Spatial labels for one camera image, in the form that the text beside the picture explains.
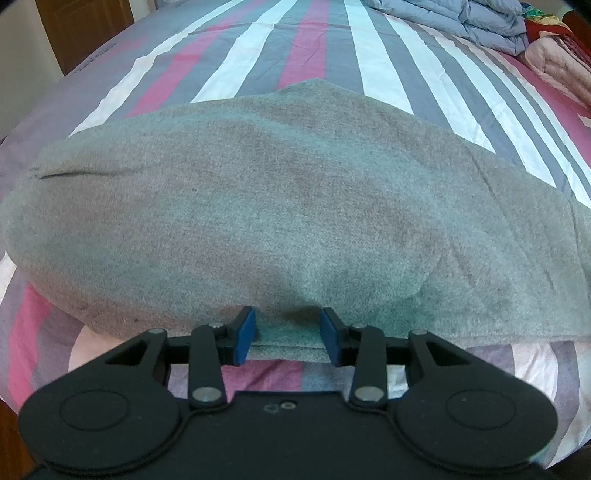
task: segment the gray towel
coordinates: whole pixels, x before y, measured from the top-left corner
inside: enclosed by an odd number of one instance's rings
[[[463,346],[591,340],[586,207],[319,80],[80,132],[0,215],[40,293],[120,338],[253,305],[251,358],[325,360],[321,306]]]

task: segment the screw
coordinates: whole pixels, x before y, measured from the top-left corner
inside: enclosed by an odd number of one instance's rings
[[[262,409],[267,413],[279,413],[279,405],[276,403],[268,403]]]
[[[361,401],[377,402],[384,396],[384,391],[381,388],[368,385],[367,387],[359,387],[355,390],[355,397]]]
[[[193,390],[191,396],[202,403],[212,403],[222,398],[222,392],[215,387],[199,387]]]
[[[293,410],[294,408],[297,407],[296,402],[292,402],[292,401],[283,401],[281,402],[281,404],[279,405],[281,408],[283,408],[283,410]]]

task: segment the bed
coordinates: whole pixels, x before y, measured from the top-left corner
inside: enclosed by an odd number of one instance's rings
[[[45,145],[75,132],[313,78],[451,129],[591,207],[591,113],[512,57],[359,0],[194,0],[158,10],[92,54],[8,135],[0,145],[0,196]],[[54,307],[7,254],[0,285],[0,396],[14,411],[42,385],[122,341]],[[544,466],[591,439],[591,339],[469,350],[554,403],[558,431]],[[236,390],[347,392],[352,380],[350,368],[288,359],[250,360],[223,374],[230,396]],[[185,380],[186,370],[175,369],[169,389],[186,396]],[[403,370],[391,367],[389,396],[405,389]]]

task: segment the blue comforter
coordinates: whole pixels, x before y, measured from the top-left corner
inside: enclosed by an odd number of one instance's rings
[[[528,45],[518,0],[366,0],[384,13],[518,55]]]

